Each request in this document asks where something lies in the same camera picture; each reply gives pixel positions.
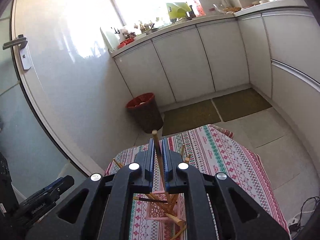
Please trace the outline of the black chopstick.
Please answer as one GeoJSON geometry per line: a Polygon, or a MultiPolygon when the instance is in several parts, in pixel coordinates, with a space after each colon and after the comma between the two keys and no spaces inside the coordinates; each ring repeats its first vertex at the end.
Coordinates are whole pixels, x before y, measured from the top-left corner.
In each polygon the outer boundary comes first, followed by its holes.
{"type": "Polygon", "coordinates": [[[150,198],[143,198],[143,197],[136,197],[136,196],[134,196],[133,199],[143,201],[143,202],[164,203],[164,204],[168,203],[166,200],[150,199],[150,198]]]}

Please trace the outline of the patterned pink green tablecloth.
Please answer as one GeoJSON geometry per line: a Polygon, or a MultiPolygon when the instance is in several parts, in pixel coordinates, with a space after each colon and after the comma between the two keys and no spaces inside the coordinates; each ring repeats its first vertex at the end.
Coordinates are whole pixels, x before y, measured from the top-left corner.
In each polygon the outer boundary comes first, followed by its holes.
{"type": "Polygon", "coordinates": [[[174,181],[179,194],[176,215],[170,205],[133,197],[166,200],[155,153],[152,192],[144,186],[144,154],[148,144],[123,150],[107,175],[124,182],[128,207],[118,228],[121,239],[289,239],[284,216],[260,159],[233,140],[231,133],[204,125],[167,138],[172,150],[174,181]],[[180,155],[185,145],[184,159],[180,155]]]}

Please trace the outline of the olive floor mat left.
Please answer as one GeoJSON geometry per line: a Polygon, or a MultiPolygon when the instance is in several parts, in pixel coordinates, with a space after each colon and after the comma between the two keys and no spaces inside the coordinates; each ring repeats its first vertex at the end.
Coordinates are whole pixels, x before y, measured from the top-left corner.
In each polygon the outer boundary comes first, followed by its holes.
{"type": "Polygon", "coordinates": [[[164,113],[162,135],[181,133],[207,124],[215,124],[221,119],[211,100],[205,100],[164,113]]]}

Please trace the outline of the olive floor mat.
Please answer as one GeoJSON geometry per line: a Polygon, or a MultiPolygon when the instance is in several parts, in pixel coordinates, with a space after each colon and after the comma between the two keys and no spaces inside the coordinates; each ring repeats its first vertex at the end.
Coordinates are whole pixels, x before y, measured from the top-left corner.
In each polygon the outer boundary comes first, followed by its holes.
{"type": "Polygon", "coordinates": [[[253,88],[213,98],[213,102],[224,122],[242,118],[272,107],[253,88]]]}
{"type": "Polygon", "coordinates": [[[207,124],[215,124],[221,119],[211,100],[205,100],[164,113],[162,135],[181,133],[207,124]]]}

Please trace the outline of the red rimmed trash bin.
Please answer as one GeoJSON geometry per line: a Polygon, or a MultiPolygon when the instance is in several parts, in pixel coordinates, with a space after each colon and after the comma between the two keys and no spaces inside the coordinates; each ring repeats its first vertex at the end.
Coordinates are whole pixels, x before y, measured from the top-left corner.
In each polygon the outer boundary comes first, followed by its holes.
{"type": "Polygon", "coordinates": [[[145,93],[133,98],[126,104],[128,113],[145,133],[160,130],[163,119],[153,93],[145,93]]]}

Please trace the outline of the olive floor mat right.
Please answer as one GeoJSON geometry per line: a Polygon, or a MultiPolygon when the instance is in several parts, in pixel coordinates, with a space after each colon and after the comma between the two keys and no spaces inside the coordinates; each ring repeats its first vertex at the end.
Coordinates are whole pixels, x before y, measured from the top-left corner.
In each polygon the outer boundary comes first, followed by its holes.
{"type": "Polygon", "coordinates": [[[253,88],[213,98],[213,102],[224,122],[242,118],[272,107],[253,88]]]}

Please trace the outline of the white power strip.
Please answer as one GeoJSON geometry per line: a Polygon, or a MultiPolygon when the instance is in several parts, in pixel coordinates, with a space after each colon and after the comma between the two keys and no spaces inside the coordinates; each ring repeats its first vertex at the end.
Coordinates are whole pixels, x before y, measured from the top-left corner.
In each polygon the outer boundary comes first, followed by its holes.
{"type": "Polygon", "coordinates": [[[290,231],[296,232],[300,227],[300,213],[287,221],[287,225],[290,231]]]}

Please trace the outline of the red bowl on counter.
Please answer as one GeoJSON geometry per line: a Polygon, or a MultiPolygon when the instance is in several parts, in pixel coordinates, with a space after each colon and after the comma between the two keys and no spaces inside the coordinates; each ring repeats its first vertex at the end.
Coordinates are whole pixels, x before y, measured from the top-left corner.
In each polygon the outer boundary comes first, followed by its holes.
{"type": "Polygon", "coordinates": [[[124,46],[126,46],[134,41],[135,41],[134,38],[127,38],[123,42],[120,42],[120,44],[118,45],[118,49],[123,48],[124,46]]]}

